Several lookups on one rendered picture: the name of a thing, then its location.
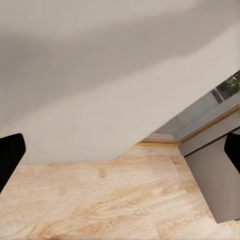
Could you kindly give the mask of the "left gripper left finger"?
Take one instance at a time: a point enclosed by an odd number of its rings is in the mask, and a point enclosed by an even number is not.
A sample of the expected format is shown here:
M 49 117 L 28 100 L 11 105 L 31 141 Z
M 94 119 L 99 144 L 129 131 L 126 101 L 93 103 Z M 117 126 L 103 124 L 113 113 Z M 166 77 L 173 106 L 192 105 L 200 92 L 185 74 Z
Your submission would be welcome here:
M 0 138 L 0 193 L 26 153 L 22 133 Z

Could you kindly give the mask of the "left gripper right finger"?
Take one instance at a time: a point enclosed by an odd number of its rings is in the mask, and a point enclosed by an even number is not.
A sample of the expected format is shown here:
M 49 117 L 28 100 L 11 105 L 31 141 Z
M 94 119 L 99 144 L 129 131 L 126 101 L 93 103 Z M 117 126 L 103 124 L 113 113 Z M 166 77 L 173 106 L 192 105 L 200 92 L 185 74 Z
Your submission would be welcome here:
M 240 135 L 235 133 L 229 133 L 225 145 L 224 151 L 228 155 L 229 159 L 235 165 L 240 173 Z

